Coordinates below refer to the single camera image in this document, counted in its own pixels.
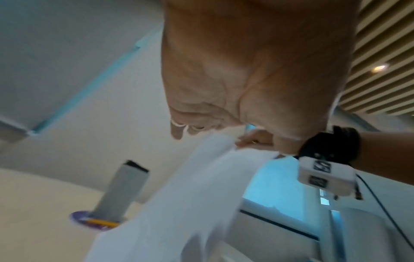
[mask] paper sheet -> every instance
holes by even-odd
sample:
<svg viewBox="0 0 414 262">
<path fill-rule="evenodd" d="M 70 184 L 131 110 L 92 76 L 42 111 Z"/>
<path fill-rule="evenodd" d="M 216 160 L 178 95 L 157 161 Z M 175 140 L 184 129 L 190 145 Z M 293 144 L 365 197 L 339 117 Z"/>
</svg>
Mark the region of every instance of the paper sheet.
<svg viewBox="0 0 414 262">
<path fill-rule="evenodd" d="M 97 236 L 85 261 L 206 261 L 251 178 L 276 155 L 235 150 L 233 138 L 210 135 L 134 219 Z"/>
</svg>

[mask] wooden slat ceiling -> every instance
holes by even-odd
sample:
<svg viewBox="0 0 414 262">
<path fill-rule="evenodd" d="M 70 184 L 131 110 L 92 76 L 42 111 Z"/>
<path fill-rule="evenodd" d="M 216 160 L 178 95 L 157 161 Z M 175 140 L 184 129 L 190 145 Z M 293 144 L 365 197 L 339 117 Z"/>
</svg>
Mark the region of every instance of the wooden slat ceiling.
<svg viewBox="0 0 414 262">
<path fill-rule="evenodd" d="M 356 38 L 339 105 L 352 113 L 414 115 L 414 0 L 363 0 Z M 383 64 L 389 68 L 371 72 Z"/>
</svg>

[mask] black cable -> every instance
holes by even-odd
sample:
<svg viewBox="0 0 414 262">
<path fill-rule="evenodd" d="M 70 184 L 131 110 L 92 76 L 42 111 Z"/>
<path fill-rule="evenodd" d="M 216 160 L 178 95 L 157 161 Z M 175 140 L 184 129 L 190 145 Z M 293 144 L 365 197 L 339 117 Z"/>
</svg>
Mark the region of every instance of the black cable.
<svg viewBox="0 0 414 262">
<path fill-rule="evenodd" d="M 388 213 L 387 209 L 384 207 L 384 205 L 381 203 L 381 201 L 378 199 L 378 197 L 375 195 L 375 193 L 372 191 L 370 186 L 365 182 L 365 180 L 357 174 L 357 177 L 365 184 L 365 186 L 368 188 L 368 190 L 371 192 L 372 196 L 375 198 L 379 206 L 382 208 L 384 213 L 387 215 L 387 217 L 390 219 L 392 224 L 395 226 L 395 228 L 398 230 L 398 232 L 401 234 L 401 236 L 404 238 L 405 242 L 410 246 L 412 250 L 414 250 L 414 245 L 411 243 L 411 241 L 408 239 L 408 237 L 404 234 L 404 232 L 401 230 L 401 228 L 397 225 L 395 220 L 391 217 L 391 215 Z"/>
</svg>

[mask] recessed light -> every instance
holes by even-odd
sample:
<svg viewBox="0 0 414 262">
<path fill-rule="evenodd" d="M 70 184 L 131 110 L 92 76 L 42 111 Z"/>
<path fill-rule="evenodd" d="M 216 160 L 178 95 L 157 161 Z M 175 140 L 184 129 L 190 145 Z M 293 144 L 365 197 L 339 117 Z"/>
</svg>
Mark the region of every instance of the recessed light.
<svg viewBox="0 0 414 262">
<path fill-rule="evenodd" d="M 379 73 L 379 72 L 384 72 L 385 70 L 387 70 L 389 67 L 389 64 L 383 64 L 380 66 L 376 66 L 373 69 L 371 69 L 372 73 Z"/>
</svg>

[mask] desk surface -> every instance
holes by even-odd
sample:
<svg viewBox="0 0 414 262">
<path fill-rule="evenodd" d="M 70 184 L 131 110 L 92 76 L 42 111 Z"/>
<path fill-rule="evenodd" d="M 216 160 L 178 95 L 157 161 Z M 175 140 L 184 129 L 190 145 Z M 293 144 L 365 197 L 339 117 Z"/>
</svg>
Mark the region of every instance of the desk surface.
<svg viewBox="0 0 414 262">
<path fill-rule="evenodd" d="M 2 261 L 80 262 L 98 232 L 78 226 L 69 214 L 92 210 L 102 192 L 74 184 L 0 169 Z M 140 208 L 133 203 L 126 217 Z"/>
</svg>

